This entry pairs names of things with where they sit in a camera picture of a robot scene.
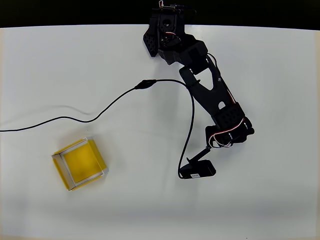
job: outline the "white surface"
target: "white surface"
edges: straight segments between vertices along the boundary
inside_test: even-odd
[[[6,29],[1,128],[63,115],[88,120],[142,79],[181,80],[181,65],[149,57],[142,41],[146,29]],[[216,56],[256,133],[244,144],[207,156],[216,176],[180,180],[190,96],[178,84],[157,83],[130,93],[90,124],[66,119],[1,134],[4,235],[74,240],[315,236],[314,33],[226,26],[187,26],[186,32],[204,40]],[[196,104],[185,157],[205,147],[205,127],[212,124]],[[51,154],[86,136],[95,137],[110,171],[104,180],[68,192]]]

